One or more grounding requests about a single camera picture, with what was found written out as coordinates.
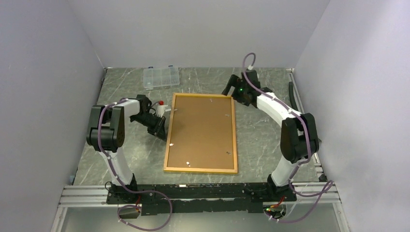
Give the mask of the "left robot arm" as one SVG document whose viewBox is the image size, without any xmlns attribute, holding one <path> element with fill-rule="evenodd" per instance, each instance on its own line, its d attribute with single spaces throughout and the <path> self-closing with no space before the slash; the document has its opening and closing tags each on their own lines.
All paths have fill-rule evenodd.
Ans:
<svg viewBox="0 0 410 232">
<path fill-rule="evenodd" d="M 120 198 L 126 203 L 134 202 L 139 190 L 122 148 L 126 135 L 125 121 L 137 122 L 145 126 L 149 134 L 166 140 L 164 114 L 169 110 L 170 107 L 163 101 L 152 102 L 146 95 L 122 98 L 91 108 L 86 142 L 104 159 L 111 175 L 112 188 L 119 191 Z"/>
</svg>

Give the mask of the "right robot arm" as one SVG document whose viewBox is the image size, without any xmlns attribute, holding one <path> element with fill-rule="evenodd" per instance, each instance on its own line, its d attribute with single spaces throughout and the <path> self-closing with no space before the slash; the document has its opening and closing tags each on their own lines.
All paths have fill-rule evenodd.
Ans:
<svg viewBox="0 0 410 232">
<path fill-rule="evenodd" d="M 268 176 L 266 195 L 279 200 L 289 189 L 298 168 L 319 150 L 315 118 L 301 113 L 281 101 L 271 89 L 261 87 L 255 70 L 247 69 L 241 76 L 231 75 L 222 94 L 243 105 L 253 105 L 265 112 L 281 127 L 280 150 L 282 157 L 275 170 Z"/>
</svg>

